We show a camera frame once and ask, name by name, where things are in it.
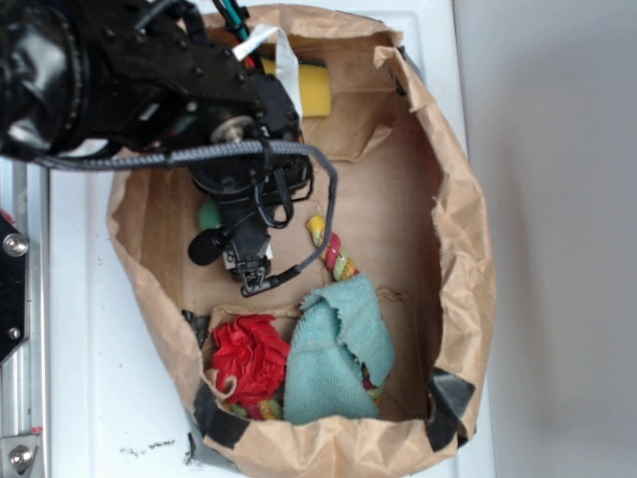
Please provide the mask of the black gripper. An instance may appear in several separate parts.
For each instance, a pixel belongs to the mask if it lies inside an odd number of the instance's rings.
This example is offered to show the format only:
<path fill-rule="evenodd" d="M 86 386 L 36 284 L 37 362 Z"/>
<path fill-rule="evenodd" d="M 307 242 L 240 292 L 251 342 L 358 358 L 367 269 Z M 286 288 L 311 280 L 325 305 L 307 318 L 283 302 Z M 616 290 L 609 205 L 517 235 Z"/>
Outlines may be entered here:
<path fill-rule="evenodd" d="M 295 214 L 295 203 L 314 188 L 310 159 L 297 153 L 275 153 L 274 140 L 297 141 L 301 120 L 282 84 L 270 74 L 252 77 L 265 112 L 257 119 L 239 117 L 239 131 L 262 148 L 219 161 L 192 166 L 194 184 L 214 200 L 223 223 L 201 231 L 190 243 L 188 255 L 196 264 L 211 264 L 227 250 L 241 258 L 269 252 L 272 229 L 283 229 Z"/>

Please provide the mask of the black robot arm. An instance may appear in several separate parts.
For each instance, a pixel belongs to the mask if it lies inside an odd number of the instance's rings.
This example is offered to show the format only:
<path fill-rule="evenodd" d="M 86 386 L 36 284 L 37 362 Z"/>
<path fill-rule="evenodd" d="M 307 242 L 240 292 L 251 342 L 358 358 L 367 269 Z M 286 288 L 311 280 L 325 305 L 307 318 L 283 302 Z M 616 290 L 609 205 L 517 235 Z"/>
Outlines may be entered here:
<path fill-rule="evenodd" d="M 5 1 L 1 152 L 83 170 L 184 166 L 217 224 L 201 266 L 267 269 L 270 233 L 312 184 L 294 94 L 212 40 L 189 1 Z"/>

